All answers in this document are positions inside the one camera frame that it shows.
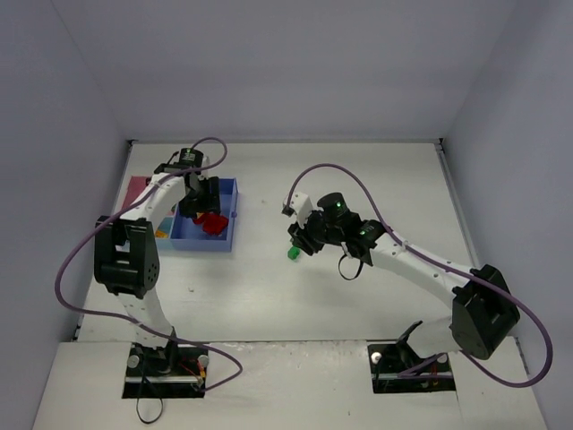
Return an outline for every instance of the red wire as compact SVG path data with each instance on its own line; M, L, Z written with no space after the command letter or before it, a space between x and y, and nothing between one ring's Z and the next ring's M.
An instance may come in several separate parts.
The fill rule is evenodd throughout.
M193 370L191 370L189 367L187 367L186 365L184 365L183 363L179 363L179 365L185 369L187 372L189 372L191 375L195 376L196 378L199 377L197 376L197 374L195 374L195 372Z
M435 362L432 364L432 374L438 374L438 365L437 365ZM435 387L436 385L438 385L438 380L437 380L437 379L434 379L434 380L433 380L433 385L434 385L434 387Z

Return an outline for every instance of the wire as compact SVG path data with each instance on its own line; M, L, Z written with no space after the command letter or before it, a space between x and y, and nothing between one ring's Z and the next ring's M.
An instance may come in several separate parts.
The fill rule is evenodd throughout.
M374 201L374 199L372 198L372 195L370 194L370 192L366 188L366 185L364 185L364 183L358 178L358 176L356 176L354 173L352 173L347 168L343 168L342 166L340 166L338 164L333 164L333 163L321 163L321 164L316 164L314 166L307 168L293 182L293 185L291 186L291 189L288 193L288 199L286 200L287 202L291 201L291 199L293 197L293 193L295 192L295 188L298 185L298 183L301 181L301 179L307 173L313 171L316 168L336 168L338 170L343 171L344 173L346 173L350 177L352 177L356 181L356 183L360 186L360 188L362 188L362 190L364 191L364 194L366 195L368 202L370 202L370 205L372 206L374 213L378 217L378 221L381 223L381 225L386 229L386 231L390 235L390 237L392 237L392 239L394 239L394 241L398 245L401 245L401 246L406 245L405 248L407 251L409 251L410 253L412 253L413 255L418 257L419 259L421 259L421 260L423 260L429 264L432 264L433 266L439 267L440 269L443 269L444 271L449 271L451 273L455 273L458 276L466 278L467 280L472 280L473 282L477 282L478 284L483 285L484 287L490 289L491 291L494 291L495 293L499 294L500 296L502 296L503 298L505 298L506 300L508 300L509 302L514 304L515 306L517 306L529 318L531 318L531 320L535 323L535 325L539 329L539 332L542 334L543 341L545 342L545 347L546 347L545 363L543 363L543 367L537 375L535 375L531 379L524 381L522 383L513 383L512 381L506 381L504 379L501 379L496 374L491 373L489 370L487 370L485 367L483 367L481 364L479 364L475 360L475 358L469 356L466 352L461 351L462 354L464 354L469 361L471 361L474 365L476 365L478 369L480 369L482 372L487 374L489 377L491 377L497 383L501 383L502 385L505 385L505 386L508 386L511 388L531 387L531 386L535 385L536 383L539 383L549 373L549 370L551 369L552 363L553 363L553 343L552 343L551 336L549 335L549 332L547 331L547 329L545 328L545 326L543 325L541 320L537 317L537 315L535 315L534 312L529 307L527 307L524 303L522 303L519 299L513 297L510 293L504 291L503 289L491 284L491 282L488 282L487 280L478 278L472 274L465 273L465 272L460 271L458 269L455 269L453 267L447 266L445 264L442 264L441 262L437 262L434 259L432 259L431 257L429 257L429 256L425 255L424 253L421 253L417 249L413 248L411 245L403 244L402 240L396 235L396 233L394 233L394 230L386 223L386 221L382 217L382 214L378 210L378 206L376 206L376 202Z
M432 374L436 375L438 374L438 365L436 363L432 364ZM432 381L433 386L435 387L436 385L438 385L438 381Z
M427 366L431 366L436 363L438 358L444 356L445 354L436 354L435 356L431 356L426 358L422 363L419 365L414 365L409 369L406 369L398 374L398 378L400 379L430 379L429 376L424 376L422 374L417 374L418 372L424 370ZM454 379L454 376L451 374L436 374L433 376L433 379Z
M96 310L92 310L92 309L84 309L82 307L72 305L67 300L65 300L64 295L62 294L62 277L64 276L65 270L70 265L70 262L72 262L73 258L77 255L77 253L97 233L99 233L101 230L103 230L108 224L119 219L127 211L130 211L131 209L139 206L140 204L142 204L143 202L148 200L157 191L157 189L160 185L164 184L166 181L168 181L172 177L183 176L183 175L186 175L188 173L201 172L202 170L215 168L225 160L225 158L227 157L227 144L217 137L204 137L203 139L198 140L192 146L192 149L195 148L200 143L203 143L206 141L215 141L215 142L219 142L221 145L223 145L223 155L221 156L221 158L219 160L217 160L216 162L214 162L210 166L205 166L205 167L201 167L201 168L186 168L184 170L179 170L178 172L163 176L153 186L153 188L150 189L150 191L147 194L145 194L143 197L140 198L140 200L133 202L131 205L127 206L126 208L121 209L119 212L111 215L109 218L107 218L105 221L103 221L101 224L99 224L96 228L94 228L92 231L90 231L89 234L86 237L84 237L77 246L74 247L74 249L68 254L68 256L65 257L64 262L62 262L62 265L60 266L60 268L56 274L56 280L54 282L54 292L56 293L56 298L57 298L57 301L60 303L60 305L62 305L63 307L65 307L66 309L69 309L71 311L77 312L79 314L107 316L110 318L117 318L119 320L124 320L124 321L127 321L129 323L139 325L146 332L151 333L151 334L158 336L160 338L171 340L175 343L180 343L180 344L184 344L184 345L191 345L192 347L196 347L196 348L204 348L204 349L207 349L208 351L212 351L212 352L219 354L219 355L223 356L224 358L227 358L228 360L232 361L237 366L238 370L234 374L228 376L227 378L225 378L225 379L223 379L217 383L214 383L210 387L207 387L204 389L204 391L210 391L210 390L213 390L217 387L220 387L224 383L228 383L229 381L234 380L239 374L241 374L243 372L243 365L241 364L241 362L239 360L237 360L235 357L233 357L232 355L230 355L229 353L223 351L222 349L218 349L218 348L212 347L210 345L206 345L204 343L192 342L190 340L177 338L176 336L164 334L160 331L155 331L155 330L151 329L150 327L142 324L137 319L135 319L131 316L124 315L124 314L118 314L116 312L96 311Z
M378 360L378 363L376 363L376 390L378 390L378 387L380 386L380 369L381 369L381 363L382 363L382 359Z
M197 377L197 375L195 374L195 372L193 370L191 370L189 367L187 367L186 365L184 365L183 363L179 363L179 365L185 370L187 371L189 374L191 374L192 376Z
M165 163L165 164L169 164L171 162L171 160L174 159L177 155L179 155L178 150L176 150L173 154L171 154L171 157L167 160L167 163Z
M360 261L360 264L358 264L358 270L356 271L356 275L352 278L348 278L342 273L342 270L340 270L340 264L342 263L342 261L345 258L346 258L346 254L343 254L340 257L340 260L338 260L338 273L340 274L340 276L342 277L343 280L355 280L356 278L358 278L360 276L360 273L362 273L362 268L364 267L364 262Z
M140 421L143 424L153 424L153 423L157 423L159 421L159 419L161 418L161 416L163 415L163 408L164 408L164 404L163 404L163 398L161 397L159 390L155 387L155 385L153 385L153 383L148 379L148 377L145 375L145 357L146 354L143 354L143 360L141 361L141 382L140 382L140 386L137 389L137 401L135 402L135 412L137 413L137 418L140 419ZM156 398L161 402L161 409L159 410L158 415L150 420L147 419L143 419L141 417L141 413L140 413L140 399L141 399L141 395L143 394L143 385L147 384L150 387L151 392L153 393L153 395L156 396Z

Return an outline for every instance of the green object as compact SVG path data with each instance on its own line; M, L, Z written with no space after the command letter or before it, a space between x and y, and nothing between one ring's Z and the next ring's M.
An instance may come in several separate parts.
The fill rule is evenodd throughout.
M301 250L299 248L297 248L296 246L292 246L289 250L288 253L286 253L286 255L288 255L288 258L290 258L291 260L296 260L298 258L298 255L301 253Z

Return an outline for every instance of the black cable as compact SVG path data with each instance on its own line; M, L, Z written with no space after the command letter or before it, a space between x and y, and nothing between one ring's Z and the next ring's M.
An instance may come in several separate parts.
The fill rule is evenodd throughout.
M340 270L340 264L342 263L342 261L346 258L346 254L342 255L340 257L340 260L338 260L338 273L340 273L340 276L342 277L343 280L355 280L356 278L358 278L360 276L360 273L362 273L362 268L364 267L364 262L360 261L360 265L358 266L358 271L356 272L356 275L353 278L347 278L346 276L344 276L342 274L342 271Z
M376 390L378 390L378 387L380 386L380 368L381 368L381 362L382 362L382 358L379 360L378 363L376 363L374 369L376 370Z
M173 154L171 154L171 158L165 164L169 164L172 159L174 159L179 154L179 151L176 150Z
M140 419L140 421L143 424L153 424L159 421L159 419L161 418L161 416L163 415L163 399L161 398L161 395L159 394L158 389L155 387L155 385L153 385L153 383L148 379L148 377L145 375L145 353L143 354L143 360L141 361L141 383L140 383L140 387L137 390L137 401L135 402L135 412L137 413L137 417ZM157 399L159 399L159 401L161 402L161 410L159 411L159 414L151 419L151 420L146 420L143 419L141 417L141 413L140 413L140 399L141 399L141 395L143 392L143 385L147 384L150 387L150 391L153 395L157 396Z

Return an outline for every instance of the red object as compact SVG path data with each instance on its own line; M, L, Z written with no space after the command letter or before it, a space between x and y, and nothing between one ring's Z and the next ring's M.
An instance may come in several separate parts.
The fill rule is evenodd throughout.
M204 214L202 218L205 218L203 221L203 231L209 236L220 235L229 225L229 219L227 217L216 213Z

